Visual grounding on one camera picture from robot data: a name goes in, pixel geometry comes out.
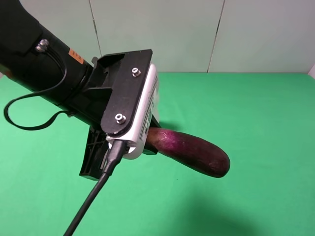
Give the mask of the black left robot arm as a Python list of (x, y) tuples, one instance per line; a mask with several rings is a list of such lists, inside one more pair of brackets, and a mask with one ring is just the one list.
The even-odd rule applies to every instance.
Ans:
[(158, 76), (152, 50), (107, 54), (88, 63), (27, 12), (18, 0), (0, 3), (0, 71), (86, 123), (89, 134), (80, 175), (100, 178), (108, 149), (127, 143), (125, 158), (155, 155), (146, 142), (159, 127)]

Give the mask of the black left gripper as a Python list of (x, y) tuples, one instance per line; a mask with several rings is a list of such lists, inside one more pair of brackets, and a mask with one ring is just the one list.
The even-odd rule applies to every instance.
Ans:
[[(112, 95), (117, 75), (122, 71), (125, 56), (103, 56), (94, 58), (94, 66), (70, 62), (71, 71), (79, 72), (79, 83), (66, 99), (66, 108), (84, 123), (90, 125), (83, 163), (79, 176), (97, 181), (102, 174), (105, 156), (109, 148), (106, 134), (99, 130), (101, 119)], [(152, 116), (144, 145), (145, 155), (156, 155), (157, 130), (160, 124)]]

